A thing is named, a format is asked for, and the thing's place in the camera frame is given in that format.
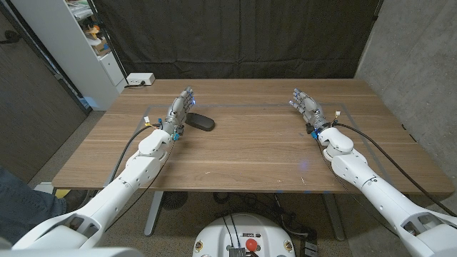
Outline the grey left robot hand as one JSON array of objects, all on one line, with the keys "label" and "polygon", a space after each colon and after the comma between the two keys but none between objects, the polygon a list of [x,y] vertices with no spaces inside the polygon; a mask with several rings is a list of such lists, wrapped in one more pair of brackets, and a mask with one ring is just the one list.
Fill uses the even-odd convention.
[{"label": "grey left robot hand", "polygon": [[187,86],[169,106],[163,121],[162,130],[171,136],[181,130],[185,123],[186,116],[194,104],[194,91],[190,86]]}]

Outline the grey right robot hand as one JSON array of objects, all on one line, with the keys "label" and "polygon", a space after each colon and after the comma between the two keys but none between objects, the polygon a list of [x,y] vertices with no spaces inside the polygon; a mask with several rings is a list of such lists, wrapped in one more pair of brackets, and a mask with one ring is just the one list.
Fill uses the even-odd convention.
[{"label": "grey right robot hand", "polygon": [[293,100],[289,104],[303,116],[307,134],[319,135],[331,125],[324,116],[321,105],[300,89],[293,90]]}]

